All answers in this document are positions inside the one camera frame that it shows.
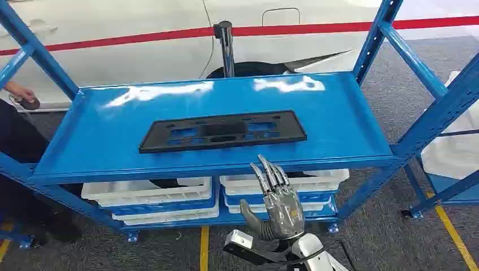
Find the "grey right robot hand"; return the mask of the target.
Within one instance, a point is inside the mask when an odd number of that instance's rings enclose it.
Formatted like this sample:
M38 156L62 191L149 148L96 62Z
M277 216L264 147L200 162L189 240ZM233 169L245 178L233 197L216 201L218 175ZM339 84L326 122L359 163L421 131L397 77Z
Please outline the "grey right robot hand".
M268 220L261 220L245 199L240 200L240 212L248 227L265 241L292 239L304 233L304 214L296 189L284 170L259 154L262 169L250 164L260 188Z

